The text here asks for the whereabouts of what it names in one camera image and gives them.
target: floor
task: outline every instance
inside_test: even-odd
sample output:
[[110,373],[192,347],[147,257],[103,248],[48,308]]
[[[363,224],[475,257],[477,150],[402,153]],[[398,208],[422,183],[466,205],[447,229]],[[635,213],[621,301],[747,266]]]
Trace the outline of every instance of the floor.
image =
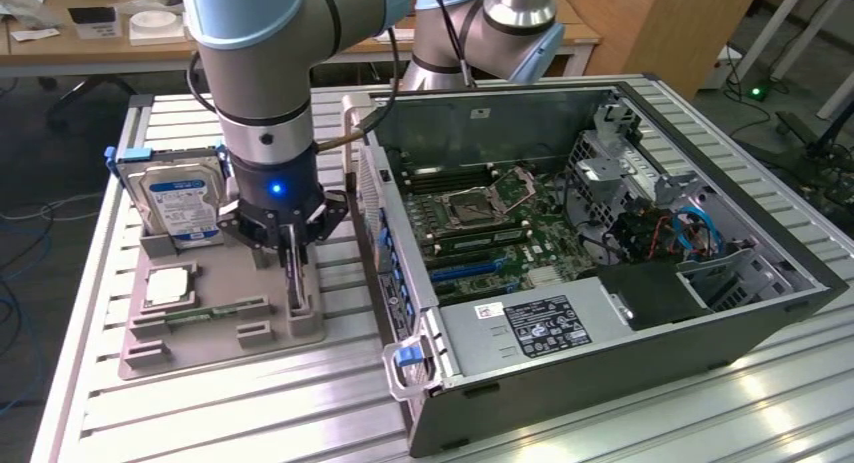
[[[735,46],[750,46],[769,16],[762,13],[745,20],[733,39]],[[793,25],[782,29],[761,60],[765,64],[797,31],[798,28]],[[338,66],[324,67],[315,77],[324,86],[355,84],[360,80],[371,83],[367,68],[360,70],[362,73],[355,74]],[[774,93],[762,107],[771,113],[779,110],[795,112],[815,131],[823,131],[827,123],[818,120],[814,113],[853,70],[852,54],[817,40],[789,74],[789,95]],[[762,65],[758,65],[747,76],[745,85],[750,85],[763,75]],[[138,75],[127,79],[140,93],[187,93],[183,75],[178,73]],[[23,79],[15,91],[0,97],[0,211],[4,213],[22,214],[32,211],[32,207],[11,210],[22,205],[56,201],[103,190],[108,174],[102,154],[104,148],[118,141],[127,97],[115,88],[99,88],[66,112],[68,132],[55,134],[44,127],[43,114],[60,90],[68,90],[76,82],[76,78],[62,78],[59,90],[46,92],[32,79]],[[0,81],[0,88],[8,85],[10,81]],[[717,91],[702,92],[694,104],[727,132],[762,118],[758,111],[727,100]],[[791,137],[781,137],[774,132],[774,123],[746,129],[739,132],[739,138],[769,149],[779,150],[795,145]],[[854,123],[849,123],[839,142],[846,146],[854,143]],[[82,200],[63,206],[56,216],[82,215],[96,211],[98,206],[98,198]],[[23,224],[6,223],[0,219],[0,262],[6,262],[30,244],[35,236],[26,233],[38,234],[46,223],[38,218]],[[18,343],[0,356],[0,408],[31,385],[38,375],[34,362],[39,361],[39,353],[44,361],[43,381],[51,381],[94,225],[92,218],[55,223],[47,257],[32,271],[10,281],[22,307],[31,317],[38,345],[30,338],[27,327],[23,327]],[[27,262],[39,256],[40,253],[34,252]],[[0,325],[0,345],[10,340],[12,330],[12,324]],[[26,396],[23,404],[0,414],[0,463],[28,460],[47,393],[48,383],[39,383],[35,391]]]

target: aluminum extrusion table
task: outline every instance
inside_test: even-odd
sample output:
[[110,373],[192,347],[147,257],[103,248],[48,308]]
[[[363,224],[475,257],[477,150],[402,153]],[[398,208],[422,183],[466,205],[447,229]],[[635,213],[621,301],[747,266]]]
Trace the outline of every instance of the aluminum extrusion table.
[[[834,271],[854,281],[854,242],[662,83],[625,80]],[[315,90],[319,141],[342,135],[343,95],[370,89]],[[163,96],[130,109],[122,143],[188,147],[208,144],[219,132],[215,115],[190,96]],[[669,170],[685,165],[665,142],[649,137],[643,144]],[[320,180],[340,187],[342,153],[322,155],[319,163]],[[319,248],[326,341],[122,381],[118,354],[139,230],[139,216],[114,179],[34,461],[411,461],[351,223]],[[729,367],[419,461],[761,462],[809,456],[835,461],[854,455],[853,394],[849,291]]]

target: hard drive label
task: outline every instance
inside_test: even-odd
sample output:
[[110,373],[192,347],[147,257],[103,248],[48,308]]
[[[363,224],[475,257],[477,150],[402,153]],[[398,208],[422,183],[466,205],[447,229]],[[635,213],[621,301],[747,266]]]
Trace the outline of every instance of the hard drive label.
[[593,343],[563,295],[506,307],[505,314],[529,358]]
[[150,190],[170,235],[182,240],[202,240],[219,233],[216,208],[204,201],[208,194],[204,181],[156,183]]

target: blue led light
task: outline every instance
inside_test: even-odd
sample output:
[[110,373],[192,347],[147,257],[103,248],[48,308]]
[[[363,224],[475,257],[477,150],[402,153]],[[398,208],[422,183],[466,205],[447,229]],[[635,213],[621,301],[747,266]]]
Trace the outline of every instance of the blue led light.
[[284,185],[282,183],[271,183],[270,192],[274,195],[284,195]]

